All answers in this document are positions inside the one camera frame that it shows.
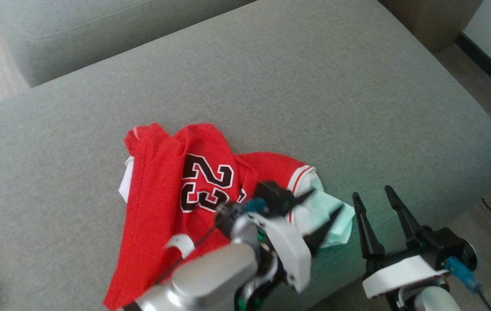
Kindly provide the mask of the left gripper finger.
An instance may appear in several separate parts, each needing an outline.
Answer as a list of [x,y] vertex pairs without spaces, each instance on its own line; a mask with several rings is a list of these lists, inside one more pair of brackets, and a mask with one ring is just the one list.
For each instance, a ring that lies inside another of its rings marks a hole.
[[321,245],[326,240],[329,231],[334,226],[337,217],[340,216],[343,208],[344,205],[338,206],[337,209],[330,214],[330,218],[324,224],[322,224],[315,231],[311,232],[311,234],[303,236],[303,241],[307,245],[311,255],[317,254]]
[[311,197],[311,195],[313,195],[313,193],[315,193],[315,191],[316,189],[311,188],[308,191],[305,191],[305,193],[302,193],[298,196],[292,195],[290,199],[290,207],[302,205],[305,201],[309,199],[309,197]]

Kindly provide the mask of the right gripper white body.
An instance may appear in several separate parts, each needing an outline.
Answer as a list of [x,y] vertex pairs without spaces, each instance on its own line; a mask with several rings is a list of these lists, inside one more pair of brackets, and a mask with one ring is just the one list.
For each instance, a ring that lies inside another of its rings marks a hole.
[[362,281],[368,299],[384,297],[390,309],[449,309],[444,268],[447,251],[435,239],[366,260]]

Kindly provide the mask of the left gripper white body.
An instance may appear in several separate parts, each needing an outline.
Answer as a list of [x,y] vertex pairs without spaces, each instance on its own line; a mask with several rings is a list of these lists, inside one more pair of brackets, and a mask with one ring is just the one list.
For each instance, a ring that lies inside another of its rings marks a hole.
[[234,296],[237,311],[253,311],[279,285],[302,293],[311,281],[312,254],[298,230],[283,217],[245,213],[234,220],[228,238],[253,249],[256,267]]

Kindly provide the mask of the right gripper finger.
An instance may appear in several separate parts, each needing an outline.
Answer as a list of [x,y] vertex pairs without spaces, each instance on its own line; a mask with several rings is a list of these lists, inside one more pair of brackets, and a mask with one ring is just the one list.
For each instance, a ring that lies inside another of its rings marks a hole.
[[366,207],[364,206],[364,203],[357,192],[353,193],[353,201],[358,233],[360,237],[362,257],[366,260],[370,260],[383,256],[385,254],[384,246],[378,242],[373,228],[367,218]]
[[424,234],[430,232],[427,225],[420,225],[391,186],[385,186],[386,196],[399,217],[408,249],[424,249]]

